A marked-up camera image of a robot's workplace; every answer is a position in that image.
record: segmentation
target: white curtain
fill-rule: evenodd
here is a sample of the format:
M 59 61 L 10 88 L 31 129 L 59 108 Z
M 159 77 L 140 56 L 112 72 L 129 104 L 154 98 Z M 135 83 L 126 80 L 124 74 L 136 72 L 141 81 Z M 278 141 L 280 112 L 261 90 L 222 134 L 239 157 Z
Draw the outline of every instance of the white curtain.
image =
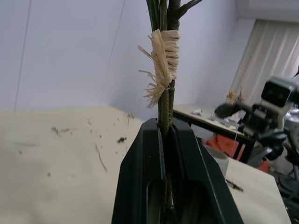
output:
M 299 23 L 257 20 L 231 86 L 257 103 L 271 76 L 292 78 L 299 64 Z

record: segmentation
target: desk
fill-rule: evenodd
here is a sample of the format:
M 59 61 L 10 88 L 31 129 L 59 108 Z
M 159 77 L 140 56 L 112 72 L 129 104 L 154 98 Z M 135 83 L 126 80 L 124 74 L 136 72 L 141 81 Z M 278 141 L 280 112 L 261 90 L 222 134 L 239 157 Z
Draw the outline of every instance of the desk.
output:
M 202 110 L 201 116 L 191 113 L 192 111 L 197 109 Z M 211 117 L 213 112 L 214 110 L 201 105 L 174 105 L 173 107 L 173 117 L 183 120 L 187 122 L 189 125 L 194 124 L 196 126 L 202 127 L 216 134 L 221 134 L 232 140 L 235 140 L 235 136 L 237 132 L 236 127 L 235 126 L 227 127 L 216 120 L 214 121 L 209 120 L 208 118 Z M 242 153 L 242 156 L 240 157 L 240 161 L 246 163 L 252 152 L 255 141 L 247 138 L 241 132 L 237 132 L 236 140 L 239 142 L 239 144 L 233 158 L 234 159 L 238 158 L 240 150 L 244 144 L 245 148 Z
M 141 123 L 112 107 L 0 113 L 0 223 L 111 223 L 120 164 Z M 244 189 L 231 189 L 244 223 L 290 223 L 273 177 L 234 160 L 226 176 Z

